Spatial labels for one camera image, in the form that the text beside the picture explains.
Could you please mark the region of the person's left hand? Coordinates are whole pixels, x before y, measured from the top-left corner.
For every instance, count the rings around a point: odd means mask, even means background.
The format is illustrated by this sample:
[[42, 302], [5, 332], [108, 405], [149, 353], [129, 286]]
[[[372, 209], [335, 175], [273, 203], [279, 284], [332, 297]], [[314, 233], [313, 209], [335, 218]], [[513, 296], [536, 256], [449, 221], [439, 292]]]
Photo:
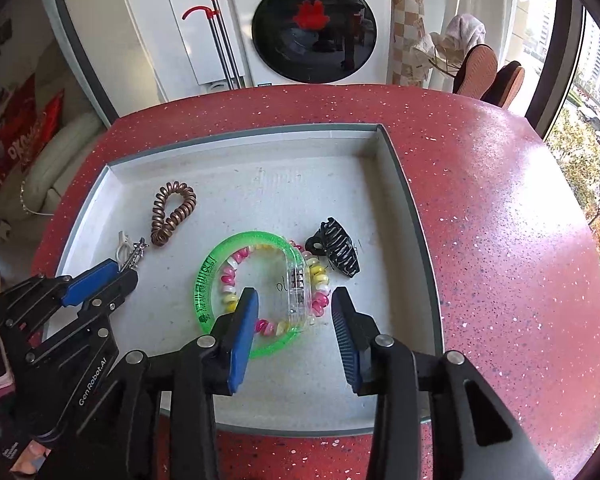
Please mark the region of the person's left hand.
[[10, 472], [22, 478], [34, 478], [48, 454], [50, 454], [49, 448], [31, 441], [19, 455], [14, 466], [10, 468]]

